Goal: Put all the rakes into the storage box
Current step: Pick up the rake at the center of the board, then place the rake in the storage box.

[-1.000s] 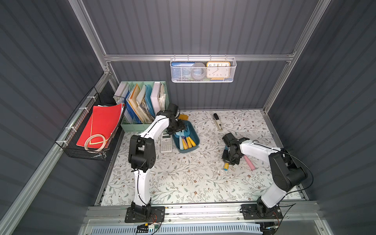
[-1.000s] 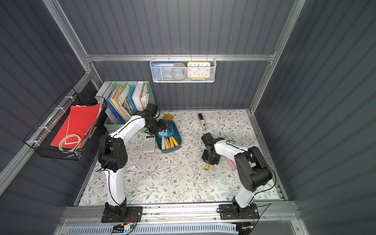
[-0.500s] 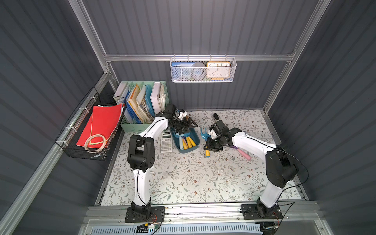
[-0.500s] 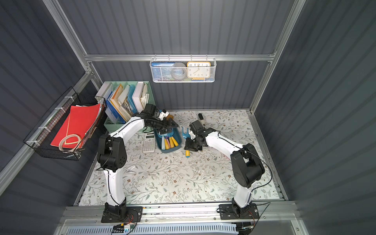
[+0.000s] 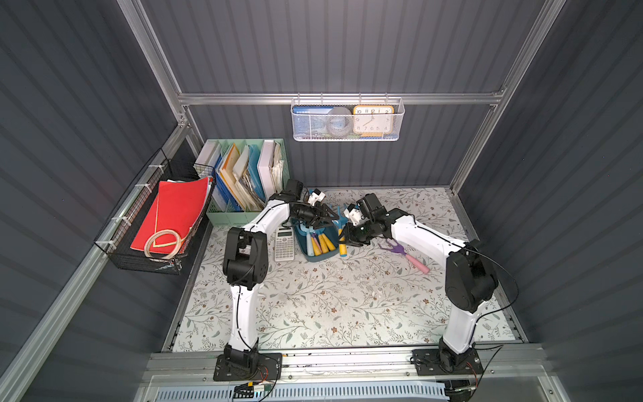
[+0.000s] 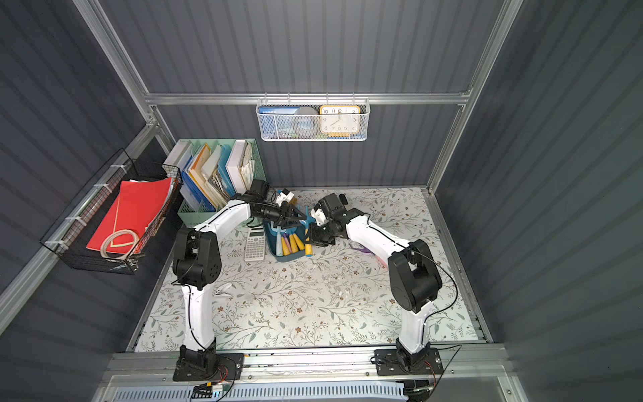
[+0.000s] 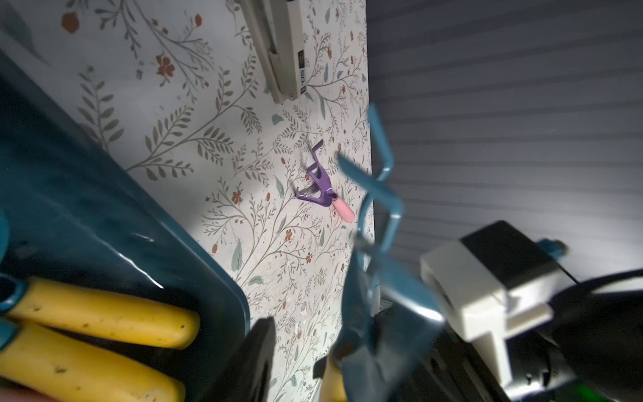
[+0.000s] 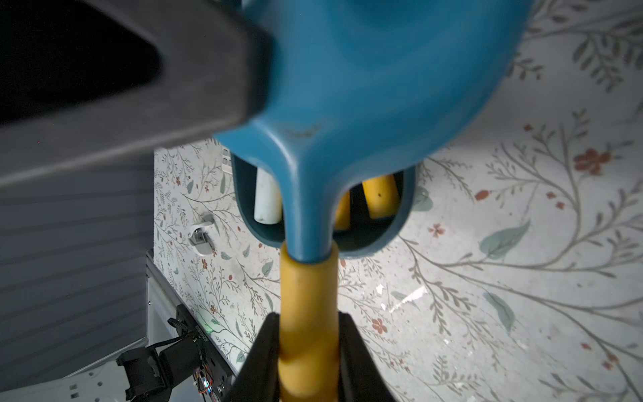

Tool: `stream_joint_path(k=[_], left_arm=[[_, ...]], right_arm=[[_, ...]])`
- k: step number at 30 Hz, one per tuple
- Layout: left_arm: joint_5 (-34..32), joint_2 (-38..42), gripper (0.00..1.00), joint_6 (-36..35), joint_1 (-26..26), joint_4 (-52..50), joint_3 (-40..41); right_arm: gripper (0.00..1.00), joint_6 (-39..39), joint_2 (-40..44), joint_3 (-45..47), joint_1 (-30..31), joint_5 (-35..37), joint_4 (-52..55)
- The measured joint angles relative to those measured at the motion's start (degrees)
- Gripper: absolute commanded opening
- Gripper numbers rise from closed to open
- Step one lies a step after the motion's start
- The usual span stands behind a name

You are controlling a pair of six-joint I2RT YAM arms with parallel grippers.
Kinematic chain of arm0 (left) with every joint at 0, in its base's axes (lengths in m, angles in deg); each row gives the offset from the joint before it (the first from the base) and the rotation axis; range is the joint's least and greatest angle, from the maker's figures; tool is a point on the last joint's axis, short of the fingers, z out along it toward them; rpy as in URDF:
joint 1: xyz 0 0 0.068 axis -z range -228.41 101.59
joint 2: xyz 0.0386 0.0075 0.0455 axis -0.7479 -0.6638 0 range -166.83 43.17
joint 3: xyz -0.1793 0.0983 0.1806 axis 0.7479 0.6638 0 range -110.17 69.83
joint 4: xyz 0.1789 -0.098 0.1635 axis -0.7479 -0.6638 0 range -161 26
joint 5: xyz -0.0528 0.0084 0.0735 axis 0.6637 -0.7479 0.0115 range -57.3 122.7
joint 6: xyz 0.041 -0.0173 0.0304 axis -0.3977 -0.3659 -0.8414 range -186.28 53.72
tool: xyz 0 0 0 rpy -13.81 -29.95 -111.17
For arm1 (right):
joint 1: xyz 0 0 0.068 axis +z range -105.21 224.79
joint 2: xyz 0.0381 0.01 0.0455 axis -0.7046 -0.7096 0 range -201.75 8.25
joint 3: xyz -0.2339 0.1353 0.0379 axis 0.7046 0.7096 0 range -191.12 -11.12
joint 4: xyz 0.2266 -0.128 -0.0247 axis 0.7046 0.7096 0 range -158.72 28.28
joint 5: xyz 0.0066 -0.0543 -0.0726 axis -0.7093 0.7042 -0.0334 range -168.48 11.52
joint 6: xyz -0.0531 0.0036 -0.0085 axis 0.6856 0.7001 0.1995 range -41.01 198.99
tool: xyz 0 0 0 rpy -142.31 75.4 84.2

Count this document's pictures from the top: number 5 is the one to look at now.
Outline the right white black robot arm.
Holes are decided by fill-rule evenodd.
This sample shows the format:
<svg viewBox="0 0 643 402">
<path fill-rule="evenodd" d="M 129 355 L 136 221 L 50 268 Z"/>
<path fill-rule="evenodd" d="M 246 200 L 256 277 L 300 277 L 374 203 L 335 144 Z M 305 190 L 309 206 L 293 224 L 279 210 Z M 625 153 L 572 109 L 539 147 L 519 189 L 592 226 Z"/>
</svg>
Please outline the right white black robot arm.
<svg viewBox="0 0 643 402">
<path fill-rule="evenodd" d="M 480 253 L 474 241 L 459 241 L 430 229 L 402 209 L 385 209 L 375 194 L 350 204 L 343 215 L 348 219 L 343 226 L 346 244 L 368 246 L 383 237 L 411 246 L 444 267 L 444 290 L 451 310 L 440 339 L 440 358 L 459 364 L 468 357 L 483 308 L 499 285 L 492 259 Z"/>
</svg>

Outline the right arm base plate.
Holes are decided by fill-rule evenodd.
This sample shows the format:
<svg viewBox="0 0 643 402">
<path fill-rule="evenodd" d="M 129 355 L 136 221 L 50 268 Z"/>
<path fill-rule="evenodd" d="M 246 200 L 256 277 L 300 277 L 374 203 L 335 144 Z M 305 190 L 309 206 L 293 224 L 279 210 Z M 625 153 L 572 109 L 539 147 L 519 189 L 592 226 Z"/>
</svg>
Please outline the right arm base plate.
<svg viewBox="0 0 643 402">
<path fill-rule="evenodd" d="M 418 376 L 482 375 L 484 367 L 473 348 L 453 353 L 448 348 L 421 348 L 411 352 L 410 363 Z"/>
</svg>

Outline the teal plastic storage box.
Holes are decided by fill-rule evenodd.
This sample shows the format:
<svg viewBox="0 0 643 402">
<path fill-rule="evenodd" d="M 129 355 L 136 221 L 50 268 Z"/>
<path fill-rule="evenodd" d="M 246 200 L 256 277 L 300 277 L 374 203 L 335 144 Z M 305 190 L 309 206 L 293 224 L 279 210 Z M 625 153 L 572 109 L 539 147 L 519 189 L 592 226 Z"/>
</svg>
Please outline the teal plastic storage box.
<svg viewBox="0 0 643 402">
<path fill-rule="evenodd" d="M 296 243 L 309 262 L 321 262 L 339 253 L 338 230 L 334 226 L 313 229 L 304 224 L 293 224 Z"/>
</svg>

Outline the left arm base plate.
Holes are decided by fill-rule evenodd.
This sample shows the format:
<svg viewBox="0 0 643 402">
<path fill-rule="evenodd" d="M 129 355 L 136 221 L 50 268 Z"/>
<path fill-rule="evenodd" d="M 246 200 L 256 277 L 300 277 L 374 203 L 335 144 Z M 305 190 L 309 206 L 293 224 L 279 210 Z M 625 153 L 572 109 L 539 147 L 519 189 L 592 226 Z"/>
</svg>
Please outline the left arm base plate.
<svg viewBox="0 0 643 402">
<path fill-rule="evenodd" d="M 232 353 L 219 355 L 213 374 L 215 382 L 275 381 L 281 378 L 283 355 L 280 353 Z"/>
</svg>

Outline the light blue rake pale handle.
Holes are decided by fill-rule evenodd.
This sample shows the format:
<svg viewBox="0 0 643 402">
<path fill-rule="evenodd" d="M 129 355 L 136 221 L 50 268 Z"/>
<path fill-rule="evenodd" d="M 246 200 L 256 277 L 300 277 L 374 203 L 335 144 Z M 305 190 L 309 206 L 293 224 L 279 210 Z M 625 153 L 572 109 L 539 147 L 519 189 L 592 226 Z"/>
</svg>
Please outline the light blue rake pale handle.
<svg viewBox="0 0 643 402">
<path fill-rule="evenodd" d="M 310 257 L 315 256 L 314 252 L 314 246 L 313 246 L 313 241 L 312 241 L 312 234 L 311 234 L 311 229 L 306 228 L 306 249 L 307 252 L 306 254 Z"/>
</svg>

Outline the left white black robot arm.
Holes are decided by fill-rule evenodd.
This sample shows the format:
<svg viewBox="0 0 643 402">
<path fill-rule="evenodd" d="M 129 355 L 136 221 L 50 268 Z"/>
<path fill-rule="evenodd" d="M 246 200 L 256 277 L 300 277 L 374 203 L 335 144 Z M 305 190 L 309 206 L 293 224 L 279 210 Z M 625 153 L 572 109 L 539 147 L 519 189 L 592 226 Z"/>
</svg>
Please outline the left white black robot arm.
<svg viewBox="0 0 643 402">
<path fill-rule="evenodd" d="M 313 229 L 333 226 L 338 218 L 324 203 L 326 194 L 315 189 L 304 195 L 303 183 L 287 181 L 286 188 L 272 194 L 251 222 L 233 227 L 226 238 L 223 273 L 232 295 L 232 327 L 224 358 L 248 364 L 259 354 L 257 308 L 259 290 L 270 265 L 269 239 L 284 223 L 294 220 Z"/>
</svg>

